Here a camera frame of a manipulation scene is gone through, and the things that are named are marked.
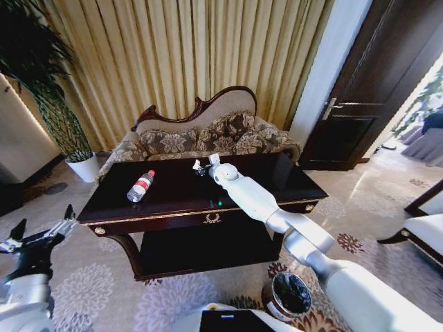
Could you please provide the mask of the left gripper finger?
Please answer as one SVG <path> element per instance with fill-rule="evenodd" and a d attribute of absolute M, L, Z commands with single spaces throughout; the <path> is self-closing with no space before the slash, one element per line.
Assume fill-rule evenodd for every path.
<path fill-rule="evenodd" d="M 50 230 L 44 233 L 43 240 L 45 243 L 61 243 L 65 240 L 78 224 L 73 210 L 73 206 L 68 204 L 64 213 L 64 218 L 58 221 Z"/>
<path fill-rule="evenodd" d="M 9 237 L 1 240 L 1 253 L 13 253 L 22 247 L 22 239 L 26 229 L 27 219 L 22 219 L 11 231 Z"/>

